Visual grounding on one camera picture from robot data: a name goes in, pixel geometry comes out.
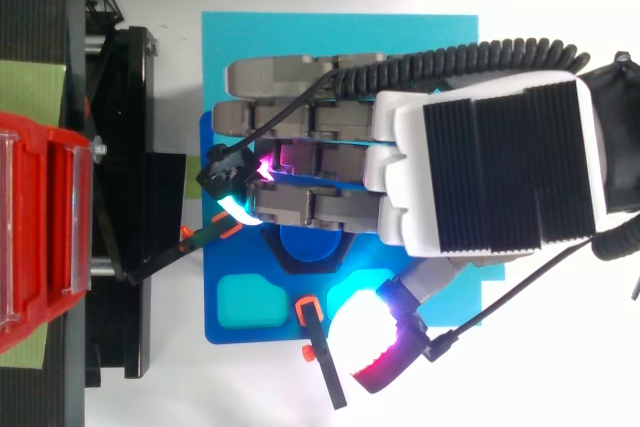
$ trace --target black cable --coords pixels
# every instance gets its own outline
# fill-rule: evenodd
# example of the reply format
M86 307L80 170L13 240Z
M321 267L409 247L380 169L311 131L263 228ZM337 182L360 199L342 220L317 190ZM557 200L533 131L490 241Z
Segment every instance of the black cable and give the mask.
M589 54L560 40L506 39L407 54L371 65L341 69L333 90L336 99L357 100L382 90L416 90L420 83L499 71L566 70L578 73Z
M468 321L466 321L464 324L462 324L460 327L453 329L452 331L452 335L454 337L458 337L461 334L465 333L467 330L469 330L472 327L475 327L477 324L479 324L480 322L482 322L484 319L486 319L487 317L489 317L491 314L493 314L496 310L498 310L500 307L502 307L504 304L506 304L507 302L509 302L511 299L513 299L516 295L518 295L520 292L522 292L524 289L526 289L527 287L529 287L531 284L533 284L536 280L538 280L540 277L542 277L544 274L546 274L547 272L549 272L553 267L555 267L556 265L558 265L560 262L562 262L564 259L566 259L567 257L569 257L571 254L573 254L574 252L580 250L582 247L584 247L585 245L587 245L589 242L591 242L591 239L585 240L583 242L580 242L579 244L576 245L572 245L571 247L566 248L565 250L563 250L561 253L559 253L558 255L556 255L553 259L551 259L549 262L547 262L546 264L544 264L542 267L538 268L538 270L536 270L535 272L533 272L531 275L529 275L526 279L524 279L522 282L520 282L518 285L516 285L513 289L511 289L509 292L507 292L506 294L504 294L502 297L500 297L498 300L496 300L493 304L491 304L489 307L487 307L486 309L484 309L482 312L480 312L478 315L476 315L475 317L472 317L471 319L469 319Z
M441 334L438 337L436 337L435 339L431 340L429 342L428 349L425 350L425 353L424 353L425 357L430 362L435 362L436 360L438 360L443 354L445 354L451 348L451 346L455 342L457 342L458 338L462 334L464 334L466 331L468 331L472 327L475 327L476 325L478 325L480 322L482 322L484 319L489 317L491 314L493 314L500 307L502 307L507 302L509 302L511 299L513 299L516 295L518 295L524 289L526 289L531 284L533 284L536 280L538 280L544 274L549 272L549 270L551 270L553 267L558 265L560 262L562 262L564 259L569 257L574 252L580 250L582 247L587 245L589 242L591 242L591 239L585 240L585 241L580 242L579 244L576 244L576 245L572 245L571 247L563 250L560 254L556 255L549 262L544 264L542 267L538 268L538 270L533 272L531 275L529 275L529 277L524 279L522 282L520 282L513 289L511 289L509 292L504 294L502 297L500 297L498 300L496 300L493 304L491 304L489 307L484 309L478 315L476 315L475 317L472 317L471 319L467 320L460 327L458 327L456 329L449 330L449 331L445 332L444 334Z
M317 94L320 91L320 89L322 89L322 87L324 87L333 77L335 77L338 74L338 72L339 71L337 69L334 69L324 74L322 77L316 80L311 85L311 87L305 90L300 96L298 96L293 102L291 102L283 110L281 110L276 115L274 115L268 122L266 122L264 125L257 128L255 131L253 131L250 135L248 135L244 139L236 142L230 147L227 147L223 151L222 155L224 157L227 157L235 152L241 151L245 147L249 147L249 145L252 142L255 142L256 140L261 138L264 134L269 132L276 125L282 122L284 119L289 117L296 109L298 109L299 107L302 107L305 103L311 100L313 96Z
M591 249L600 260L616 260L640 250L640 215L624 224L596 234Z

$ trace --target screw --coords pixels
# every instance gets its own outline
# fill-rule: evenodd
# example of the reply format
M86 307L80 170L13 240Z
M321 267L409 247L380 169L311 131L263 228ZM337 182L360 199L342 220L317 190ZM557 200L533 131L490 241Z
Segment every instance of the screw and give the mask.
M102 162L102 157L107 155L107 146L102 143L102 138L99 135L91 142L91 154L96 164Z
M160 44L156 39L151 39L147 42L147 55L150 57L157 57L160 53Z

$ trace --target white background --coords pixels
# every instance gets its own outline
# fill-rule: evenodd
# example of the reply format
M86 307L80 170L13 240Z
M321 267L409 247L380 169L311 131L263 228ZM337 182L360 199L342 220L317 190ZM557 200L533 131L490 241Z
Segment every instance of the white background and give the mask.
M202 106L201 12L214 10L480 15L480 38L551 37L592 55L640 58L638 0L117 0L128 24L160 41L156 150L197 155ZM200 215L185 204L185 218ZM485 302L552 253L485 283ZM215 346L204 337L202 257L154 278L152 362L139 381L103 371L86 420L106 426L637 426L638 257L604 264L587 249L461 339L436 364L419 359L371 396L348 376L349 406L333 412L302 342Z

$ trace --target led light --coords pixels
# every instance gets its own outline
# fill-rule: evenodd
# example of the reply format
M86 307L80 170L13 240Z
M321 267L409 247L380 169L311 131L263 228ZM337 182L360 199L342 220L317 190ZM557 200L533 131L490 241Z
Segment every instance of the led light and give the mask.
M329 328L331 354L349 373L373 364L396 342L396 319L373 290L359 290L338 310Z
M271 157L265 157L260 160L260 168L258 169L258 173L262 176L264 180L268 180L269 182L273 182L273 175L271 175Z
M238 222L243 223L245 225L260 225L262 223L261 220L256 219L255 217L251 217L244 208L238 204L235 199L227 195L224 199L219 200L218 204L224 210L229 212L229 215L236 219Z

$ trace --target black clamp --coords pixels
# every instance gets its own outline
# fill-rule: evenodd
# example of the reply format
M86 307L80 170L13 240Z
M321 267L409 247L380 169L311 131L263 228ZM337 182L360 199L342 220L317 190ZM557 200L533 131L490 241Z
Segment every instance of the black clamp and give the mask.
M344 396L338 371L333 362L333 357L331 357L329 344L322 328L322 311L320 310L318 299L311 296L303 297L296 302L296 312L298 313L300 324L306 327L309 340L311 340L311 349L309 349L309 346L303 348L305 359L307 361L317 360L320 364L320 370L322 370L322 376L327 385L333 408L338 410L346 407L347 399Z

